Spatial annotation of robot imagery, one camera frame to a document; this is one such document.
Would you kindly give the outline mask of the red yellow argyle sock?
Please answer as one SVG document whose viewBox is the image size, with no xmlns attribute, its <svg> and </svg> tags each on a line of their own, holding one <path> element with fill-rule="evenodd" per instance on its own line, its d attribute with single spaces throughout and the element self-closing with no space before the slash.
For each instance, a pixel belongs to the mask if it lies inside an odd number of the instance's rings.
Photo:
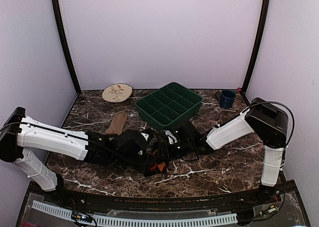
<svg viewBox="0 0 319 227">
<path fill-rule="evenodd" d="M 143 175 L 145 177 L 153 176 L 155 174 L 165 173 L 167 170 L 166 156 L 160 150 L 154 151 L 147 158 Z"/>
</svg>

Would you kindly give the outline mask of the dark blue mug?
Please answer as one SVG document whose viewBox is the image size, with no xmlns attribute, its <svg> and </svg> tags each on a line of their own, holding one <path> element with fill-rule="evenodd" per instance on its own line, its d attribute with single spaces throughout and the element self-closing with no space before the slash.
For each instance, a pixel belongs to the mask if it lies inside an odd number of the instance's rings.
<svg viewBox="0 0 319 227">
<path fill-rule="evenodd" d="M 234 103 L 236 94 L 232 90 L 222 90 L 215 93 L 215 98 L 224 109 L 230 109 Z"/>
</svg>

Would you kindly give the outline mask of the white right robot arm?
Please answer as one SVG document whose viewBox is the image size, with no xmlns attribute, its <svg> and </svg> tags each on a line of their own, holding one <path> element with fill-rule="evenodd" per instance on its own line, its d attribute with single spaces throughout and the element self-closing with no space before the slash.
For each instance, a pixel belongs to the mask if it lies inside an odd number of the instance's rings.
<svg viewBox="0 0 319 227">
<path fill-rule="evenodd" d="M 274 187 L 285 164 L 285 151 L 292 139 L 289 122 L 295 122 L 292 111 L 279 102 L 255 98 L 229 121 L 200 134 L 191 122 L 165 131 L 166 142 L 159 145 L 166 160 L 180 158 L 190 152 L 197 155 L 213 153 L 227 144 L 254 133 L 265 148 L 261 188 L 254 199 L 265 204 L 274 195 Z"/>
</svg>

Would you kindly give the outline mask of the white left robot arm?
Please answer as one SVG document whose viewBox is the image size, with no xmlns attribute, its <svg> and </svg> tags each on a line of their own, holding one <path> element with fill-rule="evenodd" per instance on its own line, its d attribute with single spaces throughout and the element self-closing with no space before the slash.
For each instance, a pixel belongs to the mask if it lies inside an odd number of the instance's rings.
<svg viewBox="0 0 319 227">
<path fill-rule="evenodd" d="M 67 155 L 99 166 L 118 164 L 144 169 L 149 160 L 147 148 L 154 134 L 126 130 L 121 134 L 71 131 L 34 120 L 17 107 L 0 129 L 0 158 L 19 167 L 59 205 L 70 201 L 63 178 L 50 171 L 31 148 Z"/>
</svg>

